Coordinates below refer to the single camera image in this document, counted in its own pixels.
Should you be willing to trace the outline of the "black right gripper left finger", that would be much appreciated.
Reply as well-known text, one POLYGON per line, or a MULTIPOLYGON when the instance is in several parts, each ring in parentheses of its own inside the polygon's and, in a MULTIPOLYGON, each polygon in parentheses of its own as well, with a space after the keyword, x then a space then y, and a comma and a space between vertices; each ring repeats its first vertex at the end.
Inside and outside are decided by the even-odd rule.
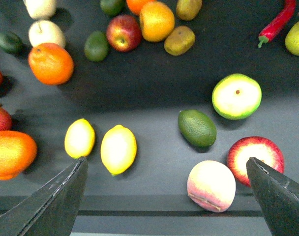
POLYGON ((87 174, 87 160, 81 157, 0 216, 0 236, 70 235, 87 174))

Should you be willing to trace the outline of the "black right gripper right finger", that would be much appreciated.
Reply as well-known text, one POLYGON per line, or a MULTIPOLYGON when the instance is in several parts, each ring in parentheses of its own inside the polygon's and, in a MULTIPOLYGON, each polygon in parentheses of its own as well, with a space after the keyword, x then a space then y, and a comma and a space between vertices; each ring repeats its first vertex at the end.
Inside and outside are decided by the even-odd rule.
POLYGON ((271 234, 299 236, 299 184, 255 157, 246 170, 271 234))

